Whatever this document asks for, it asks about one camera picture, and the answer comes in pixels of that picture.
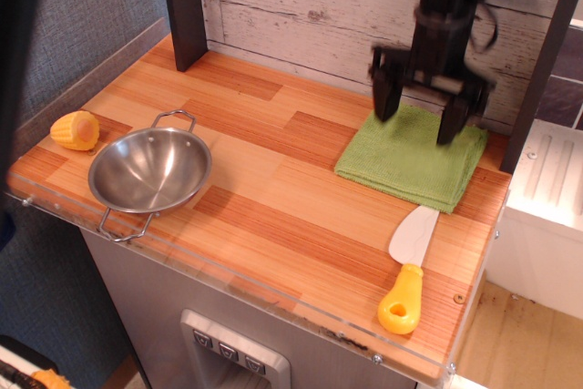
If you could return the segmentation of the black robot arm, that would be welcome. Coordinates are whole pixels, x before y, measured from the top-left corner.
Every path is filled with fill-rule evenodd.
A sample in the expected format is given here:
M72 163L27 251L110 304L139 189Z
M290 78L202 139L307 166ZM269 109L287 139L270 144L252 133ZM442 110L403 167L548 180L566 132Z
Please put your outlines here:
M447 145L473 115L483 115L495 81L465 62L478 5L485 0L420 0L408 49L377 46L370 76L373 108L385 122L399 108L404 87L423 86L447 96L437 144Z

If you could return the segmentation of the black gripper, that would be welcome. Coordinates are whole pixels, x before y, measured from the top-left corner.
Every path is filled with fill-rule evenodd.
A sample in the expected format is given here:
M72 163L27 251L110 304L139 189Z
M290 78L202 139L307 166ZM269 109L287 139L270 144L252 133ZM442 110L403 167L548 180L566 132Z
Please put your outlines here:
M437 135L438 145L450 144L474 111L486 109L496 82L478 75L465 64L465 51L472 39L475 9L460 15L426 14L414 11L416 23L409 49L375 46L369 70L373 81L374 113L381 122L397 111L404 87L418 85L445 93L445 106ZM434 84L436 77L457 81L460 93Z

